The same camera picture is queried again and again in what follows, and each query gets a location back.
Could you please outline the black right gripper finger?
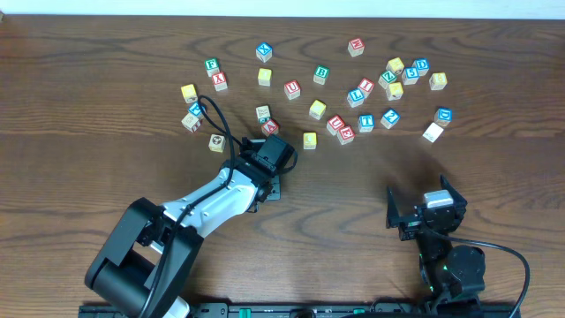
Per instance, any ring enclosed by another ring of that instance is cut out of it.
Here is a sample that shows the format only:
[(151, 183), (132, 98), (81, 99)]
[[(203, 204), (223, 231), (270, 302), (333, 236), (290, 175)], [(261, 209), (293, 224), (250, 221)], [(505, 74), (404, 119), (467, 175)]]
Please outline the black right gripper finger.
[(396, 228), (400, 221), (399, 221), (399, 212), (396, 206), (396, 202), (392, 193), (391, 188), (387, 187), (387, 214), (386, 214), (386, 227)]
[(454, 201), (455, 206), (466, 206), (467, 200), (448, 182), (444, 175), (440, 175), (441, 188), (447, 190)]

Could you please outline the green B block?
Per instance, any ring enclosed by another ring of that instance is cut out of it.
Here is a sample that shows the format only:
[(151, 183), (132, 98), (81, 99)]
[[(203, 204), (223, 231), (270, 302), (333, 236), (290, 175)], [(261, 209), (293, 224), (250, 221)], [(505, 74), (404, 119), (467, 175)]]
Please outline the green B block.
[(330, 74), (330, 69), (324, 65), (318, 65), (313, 74), (313, 82), (319, 85), (325, 85)]

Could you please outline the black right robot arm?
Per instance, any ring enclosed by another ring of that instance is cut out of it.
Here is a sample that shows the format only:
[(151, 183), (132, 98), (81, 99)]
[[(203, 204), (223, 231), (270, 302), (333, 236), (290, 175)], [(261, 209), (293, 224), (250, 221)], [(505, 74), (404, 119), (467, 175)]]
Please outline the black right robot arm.
[(426, 314), (455, 303), (478, 304), (486, 285), (484, 252), (473, 246), (453, 246), (452, 237), (464, 219), (467, 200), (440, 177), (441, 189), (425, 193), (424, 202), (401, 216), (390, 188), (387, 189), (386, 226), (397, 228), (401, 241), (414, 240), (419, 250), (420, 275), (432, 295), (419, 305)]

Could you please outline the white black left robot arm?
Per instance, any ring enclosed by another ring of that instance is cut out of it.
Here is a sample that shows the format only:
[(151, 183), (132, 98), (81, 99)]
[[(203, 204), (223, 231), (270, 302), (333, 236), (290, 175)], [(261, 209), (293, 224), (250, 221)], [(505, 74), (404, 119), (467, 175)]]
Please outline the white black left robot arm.
[(204, 238), (256, 208), (275, 177), (289, 172), (296, 150), (275, 135), (244, 139), (217, 176), (175, 201), (134, 201), (85, 275), (85, 285), (126, 317), (186, 317), (180, 296)]

